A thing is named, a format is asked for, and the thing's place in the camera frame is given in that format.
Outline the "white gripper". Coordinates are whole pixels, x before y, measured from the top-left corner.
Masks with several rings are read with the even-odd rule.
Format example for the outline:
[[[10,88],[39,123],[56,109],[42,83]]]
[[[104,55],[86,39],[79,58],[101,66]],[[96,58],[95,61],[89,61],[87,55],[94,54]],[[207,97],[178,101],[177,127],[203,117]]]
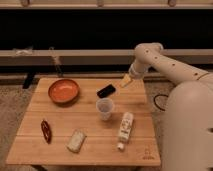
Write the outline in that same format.
[[[128,73],[129,75],[125,74],[123,79],[120,82],[121,88],[124,88],[125,86],[127,86],[132,81],[132,79],[141,79],[144,75],[144,73],[137,72],[133,65],[130,66]]]

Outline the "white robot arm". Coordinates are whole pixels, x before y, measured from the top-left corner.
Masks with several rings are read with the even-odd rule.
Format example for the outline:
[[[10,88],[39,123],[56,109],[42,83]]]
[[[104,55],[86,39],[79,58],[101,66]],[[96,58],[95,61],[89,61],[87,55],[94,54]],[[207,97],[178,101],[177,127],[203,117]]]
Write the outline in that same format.
[[[150,67],[175,84],[164,115],[162,171],[213,171],[213,72],[162,54],[160,43],[134,49],[129,76],[140,79]]]

